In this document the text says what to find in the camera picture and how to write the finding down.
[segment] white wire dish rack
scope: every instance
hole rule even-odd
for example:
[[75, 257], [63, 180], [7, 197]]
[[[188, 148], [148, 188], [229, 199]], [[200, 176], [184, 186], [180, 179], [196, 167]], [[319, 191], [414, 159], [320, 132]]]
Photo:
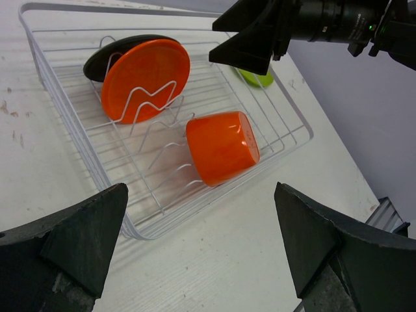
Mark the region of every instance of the white wire dish rack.
[[[208, 52], [229, 38], [211, 31], [216, 17], [42, 3], [20, 8], [38, 74], [97, 189], [120, 182], [129, 187], [122, 226], [126, 237], [160, 237], [313, 138], [272, 69], [275, 83], [264, 89], [248, 85], [233, 68], [208, 61]], [[190, 55], [191, 71], [182, 94], [168, 100], [158, 116], [123, 125], [103, 112], [101, 83], [88, 80], [83, 65], [101, 46], [138, 34], [163, 34], [181, 42]], [[172, 85], [174, 81], [160, 87]], [[137, 86], [132, 92], [137, 90], [142, 89]], [[210, 188], [192, 163], [185, 126], [194, 117], [225, 111], [248, 116], [261, 159], [236, 179]]]

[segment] white table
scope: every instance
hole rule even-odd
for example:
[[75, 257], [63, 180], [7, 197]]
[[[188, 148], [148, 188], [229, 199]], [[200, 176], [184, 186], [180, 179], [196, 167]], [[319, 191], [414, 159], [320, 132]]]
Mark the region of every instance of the white table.
[[[0, 4], [0, 231], [95, 192], [38, 81], [17, 18], [23, 2]], [[377, 207], [290, 56], [273, 67], [314, 139], [164, 237], [152, 242], [120, 237], [94, 311], [291, 311], [299, 299], [274, 206], [277, 181], [361, 221]]]

